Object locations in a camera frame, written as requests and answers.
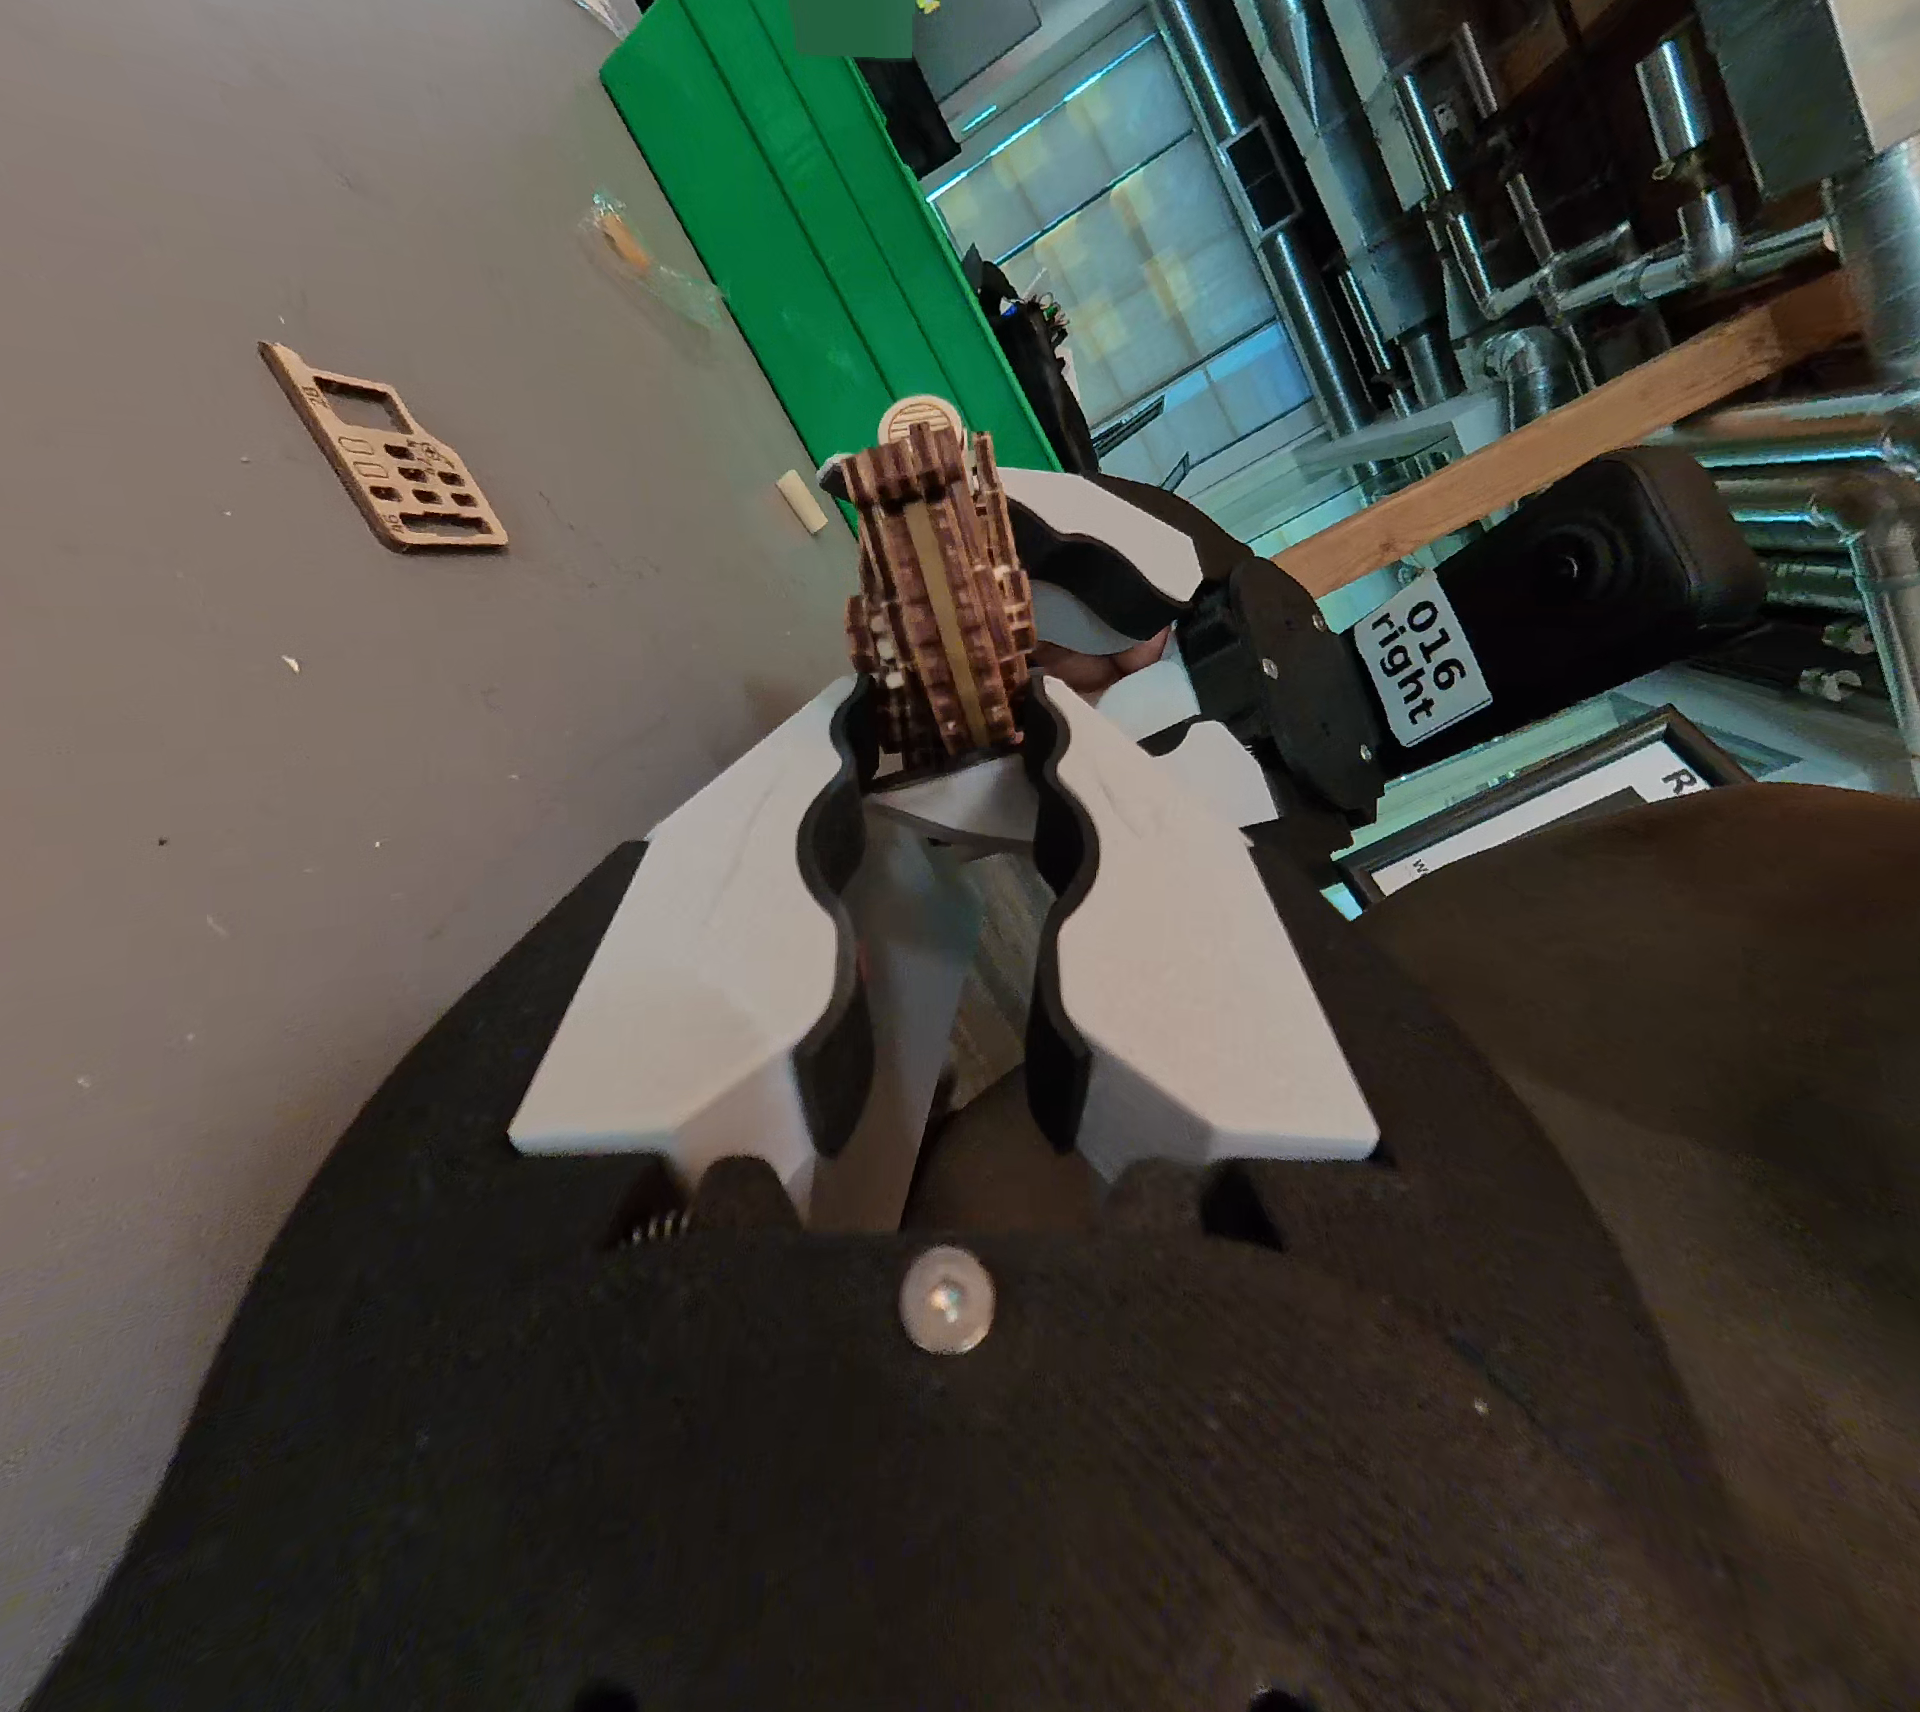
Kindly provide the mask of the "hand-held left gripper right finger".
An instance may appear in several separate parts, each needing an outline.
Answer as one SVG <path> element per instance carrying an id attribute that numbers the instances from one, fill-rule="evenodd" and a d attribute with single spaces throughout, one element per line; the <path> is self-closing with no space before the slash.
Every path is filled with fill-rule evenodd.
<path id="1" fill-rule="evenodd" d="M 1044 923 L 1024 1075 L 1044 1140 L 1138 1161 L 1361 1161 L 1379 1125 L 1257 851 L 1074 690 L 1030 692 Z"/>

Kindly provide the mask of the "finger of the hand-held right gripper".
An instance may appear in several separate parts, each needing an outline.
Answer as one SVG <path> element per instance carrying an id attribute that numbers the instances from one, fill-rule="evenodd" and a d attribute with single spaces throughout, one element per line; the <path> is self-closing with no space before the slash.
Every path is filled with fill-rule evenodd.
<path id="1" fill-rule="evenodd" d="M 1249 831 L 1279 816 L 1254 755 L 1204 716 L 1173 625 L 1141 637 L 1099 619 L 1085 601 L 1040 601 L 1030 683 L 1074 690 L 1218 819 Z M 1040 796 L 1025 746 L 935 776 L 886 779 L 867 794 L 867 831 L 924 841 L 1034 841 Z"/>
<path id="2" fill-rule="evenodd" d="M 1154 485 L 1024 467 L 1000 485 L 1040 637 L 1154 637 L 1254 556 Z"/>

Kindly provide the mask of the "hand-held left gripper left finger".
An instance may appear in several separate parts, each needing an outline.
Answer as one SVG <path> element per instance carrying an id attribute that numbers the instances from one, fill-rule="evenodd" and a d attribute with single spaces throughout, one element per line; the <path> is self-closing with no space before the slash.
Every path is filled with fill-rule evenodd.
<path id="1" fill-rule="evenodd" d="M 769 1166 L 800 1216 L 876 1050 L 850 889 L 869 685 L 830 685 L 646 837 L 511 1119 L 522 1155 Z"/>

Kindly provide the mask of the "wooden motorcycle model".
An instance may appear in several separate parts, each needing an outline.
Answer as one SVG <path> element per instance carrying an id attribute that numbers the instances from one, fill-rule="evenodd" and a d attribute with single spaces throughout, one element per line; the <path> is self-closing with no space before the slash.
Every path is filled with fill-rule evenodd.
<path id="1" fill-rule="evenodd" d="M 1016 749 L 1038 631 L 991 438 L 946 399 L 902 397 L 819 484 L 856 525 L 848 633 L 878 749 L 905 777 Z"/>

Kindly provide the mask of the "grey desk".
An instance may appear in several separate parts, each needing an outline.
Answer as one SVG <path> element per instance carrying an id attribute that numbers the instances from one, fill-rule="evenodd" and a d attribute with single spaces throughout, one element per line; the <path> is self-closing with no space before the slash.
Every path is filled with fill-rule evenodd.
<path id="1" fill-rule="evenodd" d="M 3 1709 L 323 1155 L 835 671 L 850 544 L 573 0 L 3 0 Z M 503 554 L 397 554 L 256 344 L 393 384 Z"/>

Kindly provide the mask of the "black framed sign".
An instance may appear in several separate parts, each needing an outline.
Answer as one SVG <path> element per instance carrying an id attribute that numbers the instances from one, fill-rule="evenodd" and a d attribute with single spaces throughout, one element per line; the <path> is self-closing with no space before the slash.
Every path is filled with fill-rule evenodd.
<path id="1" fill-rule="evenodd" d="M 1458 861 L 1527 836 L 1749 782 L 1716 739 L 1663 707 L 1341 855 L 1332 870 L 1354 904 L 1371 908 Z"/>

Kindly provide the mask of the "wooden beam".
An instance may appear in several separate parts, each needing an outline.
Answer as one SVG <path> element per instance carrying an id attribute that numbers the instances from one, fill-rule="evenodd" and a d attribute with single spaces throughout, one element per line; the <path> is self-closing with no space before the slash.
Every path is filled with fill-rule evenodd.
<path id="1" fill-rule="evenodd" d="M 1310 535 L 1273 563 L 1308 595 L 1328 595 L 1856 334 L 1854 280 L 1837 268 Z"/>

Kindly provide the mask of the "green plastic bin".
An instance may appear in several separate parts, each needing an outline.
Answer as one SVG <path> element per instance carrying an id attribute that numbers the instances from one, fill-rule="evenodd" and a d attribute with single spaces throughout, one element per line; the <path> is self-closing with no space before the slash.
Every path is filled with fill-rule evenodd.
<path id="1" fill-rule="evenodd" d="M 936 394 L 1000 464 L 1060 470 L 876 99 L 797 53 L 787 0 L 655 0 L 599 74 L 809 461 Z"/>

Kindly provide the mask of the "person's brown clothing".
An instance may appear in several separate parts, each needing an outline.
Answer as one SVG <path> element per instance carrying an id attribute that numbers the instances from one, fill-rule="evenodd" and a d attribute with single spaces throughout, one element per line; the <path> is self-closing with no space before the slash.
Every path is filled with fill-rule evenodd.
<path id="1" fill-rule="evenodd" d="M 1621 1247 L 1792 1709 L 1917 1703 L 1917 805 L 1786 784 L 1558 822 L 1361 931 Z"/>

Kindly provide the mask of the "clear plastic wrapper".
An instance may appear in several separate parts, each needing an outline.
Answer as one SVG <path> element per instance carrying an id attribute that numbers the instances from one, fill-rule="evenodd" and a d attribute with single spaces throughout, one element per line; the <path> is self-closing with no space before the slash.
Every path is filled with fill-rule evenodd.
<path id="1" fill-rule="evenodd" d="M 636 235 L 620 201 L 596 189 L 581 221 L 581 236 L 588 259 L 599 264 L 615 282 L 660 304 L 690 324 L 715 328 L 723 314 L 723 295 L 704 274 L 662 259 Z"/>

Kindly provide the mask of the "wooden keypad-shaped puzzle piece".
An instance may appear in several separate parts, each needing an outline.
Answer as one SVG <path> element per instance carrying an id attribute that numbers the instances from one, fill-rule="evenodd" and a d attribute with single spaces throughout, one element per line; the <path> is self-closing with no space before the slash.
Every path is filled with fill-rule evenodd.
<path id="1" fill-rule="evenodd" d="M 397 554 L 503 554 L 509 536 L 464 459 L 428 434 L 397 388 L 323 370 L 291 346 L 258 357 L 328 459 L 353 510 Z"/>

